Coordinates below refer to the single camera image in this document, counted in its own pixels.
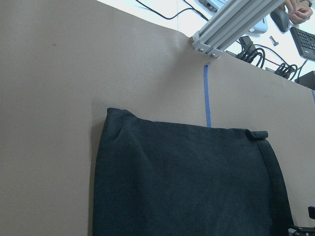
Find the black graphic t-shirt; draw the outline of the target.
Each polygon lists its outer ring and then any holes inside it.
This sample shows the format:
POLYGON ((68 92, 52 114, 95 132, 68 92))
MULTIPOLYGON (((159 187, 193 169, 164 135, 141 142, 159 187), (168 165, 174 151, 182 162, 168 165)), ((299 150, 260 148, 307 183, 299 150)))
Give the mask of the black graphic t-shirt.
POLYGON ((109 108, 95 236, 285 236, 293 224, 266 131, 153 122, 109 108))

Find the aluminium frame post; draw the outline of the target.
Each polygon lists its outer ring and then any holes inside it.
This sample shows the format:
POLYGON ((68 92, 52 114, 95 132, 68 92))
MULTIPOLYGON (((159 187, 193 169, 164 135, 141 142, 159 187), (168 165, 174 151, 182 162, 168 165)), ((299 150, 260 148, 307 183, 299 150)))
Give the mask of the aluminium frame post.
POLYGON ((229 0, 192 36, 192 48, 218 58, 233 42, 282 3, 282 0, 229 0))

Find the black keyboard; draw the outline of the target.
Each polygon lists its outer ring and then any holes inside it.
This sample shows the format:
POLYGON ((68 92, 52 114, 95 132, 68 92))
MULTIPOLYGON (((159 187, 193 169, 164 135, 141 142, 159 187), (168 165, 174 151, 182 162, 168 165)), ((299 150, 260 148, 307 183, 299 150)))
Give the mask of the black keyboard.
POLYGON ((305 59, 315 60, 315 35, 296 27, 291 27, 290 33, 299 55, 305 59))

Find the black computer mouse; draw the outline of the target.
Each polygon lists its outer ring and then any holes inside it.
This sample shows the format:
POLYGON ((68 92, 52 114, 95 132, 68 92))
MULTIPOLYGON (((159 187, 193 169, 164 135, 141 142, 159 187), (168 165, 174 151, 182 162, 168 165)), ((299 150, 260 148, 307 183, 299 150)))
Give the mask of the black computer mouse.
POLYGON ((281 32, 288 32, 290 19, 284 10, 277 8, 270 13, 270 17, 281 32))

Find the seated person dark shirt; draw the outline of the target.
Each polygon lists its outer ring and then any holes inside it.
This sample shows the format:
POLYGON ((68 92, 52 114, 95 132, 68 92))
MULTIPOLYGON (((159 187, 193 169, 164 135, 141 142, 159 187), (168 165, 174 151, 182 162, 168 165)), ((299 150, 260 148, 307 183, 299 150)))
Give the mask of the seated person dark shirt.
POLYGON ((285 0, 282 6, 287 8, 291 22, 299 25, 313 15, 312 4, 313 0, 285 0))

